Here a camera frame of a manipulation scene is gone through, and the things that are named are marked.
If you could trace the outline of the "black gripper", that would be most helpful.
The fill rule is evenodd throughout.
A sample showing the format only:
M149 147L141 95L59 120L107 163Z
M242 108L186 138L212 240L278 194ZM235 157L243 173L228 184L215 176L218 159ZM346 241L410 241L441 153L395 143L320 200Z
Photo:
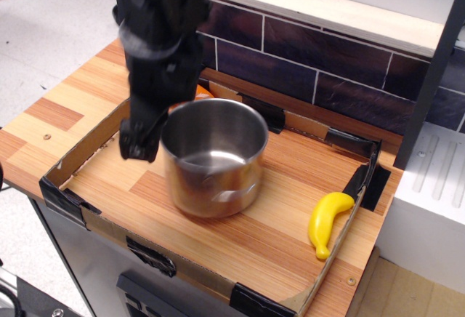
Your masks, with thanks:
M154 161L167 110L193 100L203 61L203 39L194 32L166 49L156 49L127 29L119 31L130 85L130 119L119 129L121 157ZM142 121L156 121L145 128Z

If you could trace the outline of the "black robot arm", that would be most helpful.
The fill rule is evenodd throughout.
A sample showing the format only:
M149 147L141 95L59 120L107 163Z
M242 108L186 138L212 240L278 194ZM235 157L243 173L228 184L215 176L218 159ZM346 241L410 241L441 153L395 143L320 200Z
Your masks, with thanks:
M130 114L120 125L123 159L152 162L170 107L195 97L203 62L197 30L209 0L116 0L129 71Z

